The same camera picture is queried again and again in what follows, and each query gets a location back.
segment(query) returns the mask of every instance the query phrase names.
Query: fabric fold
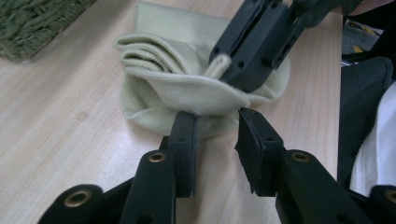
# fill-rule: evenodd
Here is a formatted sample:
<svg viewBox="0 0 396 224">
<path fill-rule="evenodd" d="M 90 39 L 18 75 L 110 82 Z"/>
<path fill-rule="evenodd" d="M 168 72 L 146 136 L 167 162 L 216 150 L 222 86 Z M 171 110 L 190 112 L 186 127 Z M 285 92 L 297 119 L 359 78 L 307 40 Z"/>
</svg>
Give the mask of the fabric fold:
<svg viewBox="0 0 396 224">
<path fill-rule="evenodd" d="M 286 89 L 288 57 L 253 93 L 219 81 L 232 60 L 208 59 L 227 20 L 143 2 L 136 15 L 135 33 L 119 37 L 116 47 L 125 67 L 123 113 L 146 129 L 168 135 L 183 110 L 200 116 L 201 136 L 225 133 L 237 127 L 238 108 L 270 103 Z"/>
</svg>

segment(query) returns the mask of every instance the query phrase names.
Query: green towel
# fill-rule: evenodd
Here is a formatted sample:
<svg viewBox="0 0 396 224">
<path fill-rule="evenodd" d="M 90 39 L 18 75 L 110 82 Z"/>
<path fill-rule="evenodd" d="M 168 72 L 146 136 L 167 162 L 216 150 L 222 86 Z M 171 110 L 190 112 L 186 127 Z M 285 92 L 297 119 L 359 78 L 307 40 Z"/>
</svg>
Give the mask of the green towel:
<svg viewBox="0 0 396 224">
<path fill-rule="evenodd" d="M 94 0 L 0 0 L 0 56 L 31 58 Z"/>
<path fill-rule="evenodd" d="M 201 117 L 201 136 L 237 127 L 237 109 L 278 99 L 287 87 L 287 57 L 264 85 L 252 93 L 219 78 L 231 63 L 220 55 L 208 65 L 210 51 L 228 20 L 189 11 L 139 3 L 135 33 L 121 36 L 125 80 L 121 91 L 124 116 L 155 133 L 168 135 L 176 113 Z"/>
</svg>

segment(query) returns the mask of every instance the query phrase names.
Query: brass screw insert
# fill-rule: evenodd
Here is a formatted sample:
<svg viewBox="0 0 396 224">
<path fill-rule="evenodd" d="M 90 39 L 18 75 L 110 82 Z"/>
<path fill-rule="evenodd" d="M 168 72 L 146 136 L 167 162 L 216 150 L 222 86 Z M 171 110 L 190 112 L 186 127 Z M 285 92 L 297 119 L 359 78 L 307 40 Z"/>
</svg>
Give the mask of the brass screw insert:
<svg viewBox="0 0 396 224">
<path fill-rule="evenodd" d="M 302 152 L 294 152 L 291 154 L 291 157 L 295 161 L 301 161 L 301 162 L 308 162 L 309 161 L 309 156 L 306 155 L 305 153 Z"/>
<path fill-rule="evenodd" d="M 66 207 L 79 207 L 87 202 L 92 196 L 92 192 L 88 189 L 79 189 L 64 200 Z"/>
<path fill-rule="evenodd" d="M 161 153 L 161 152 L 157 152 L 157 153 L 151 154 L 148 157 L 148 160 L 151 161 L 151 162 L 164 161 L 165 160 L 165 155 L 163 153 Z"/>
</svg>

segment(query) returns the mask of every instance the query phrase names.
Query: wooden table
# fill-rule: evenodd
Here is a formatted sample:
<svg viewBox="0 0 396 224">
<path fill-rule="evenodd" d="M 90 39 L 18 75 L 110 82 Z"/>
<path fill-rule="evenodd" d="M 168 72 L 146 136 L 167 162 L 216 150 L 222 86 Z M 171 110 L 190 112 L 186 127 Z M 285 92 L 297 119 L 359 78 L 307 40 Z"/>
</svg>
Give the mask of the wooden table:
<svg viewBox="0 0 396 224">
<path fill-rule="evenodd" d="M 241 0 L 155 0 L 231 18 Z M 117 36 L 131 33 L 136 1 L 98 1 L 32 60 L 0 60 L 0 223 L 37 223 L 64 190 L 104 191 L 134 176 L 162 136 L 121 114 L 123 70 Z M 286 148 L 313 153 L 335 176 L 340 97 L 341 17 L 305 31 L 290 53 L 290 84 L 256 107 Z M 277 223 L 273 199 L 249 193 L 233 150 L 237 131 L 204 139 L 197 192 L 177 200 L 177 223 Z"/>
</svg>

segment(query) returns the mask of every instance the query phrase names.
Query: folded fabric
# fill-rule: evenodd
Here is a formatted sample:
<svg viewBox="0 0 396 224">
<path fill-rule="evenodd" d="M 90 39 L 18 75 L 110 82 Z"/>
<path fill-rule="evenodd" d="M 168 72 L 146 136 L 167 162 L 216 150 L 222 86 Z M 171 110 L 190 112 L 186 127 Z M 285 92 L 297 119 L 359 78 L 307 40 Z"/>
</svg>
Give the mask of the folded fabric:
<svg viewBox="0 0 396 224">
<path fill-rule="evenodd" d="M 353 166 L 350 188 L 368 196 L 375 185 L 396 186 L 396 83 L 379 103 L 376 123 Z"/>
<path fill-rule="evenodd" d="M 220 55 L 210 65 L 210 51 L 228 20 L 181 9 L 139 3 L 135 33 L 121 36 L 125 80 L 124 116 L 156 133 L 168 135 L 178 111 L 200 116 L 200 135 L 224 133 L 237 126 L 237 109 L 270 103 L 286 89 L 290 59 L 253 93 L 221 81 L 232 60 Z"/>
</svg>

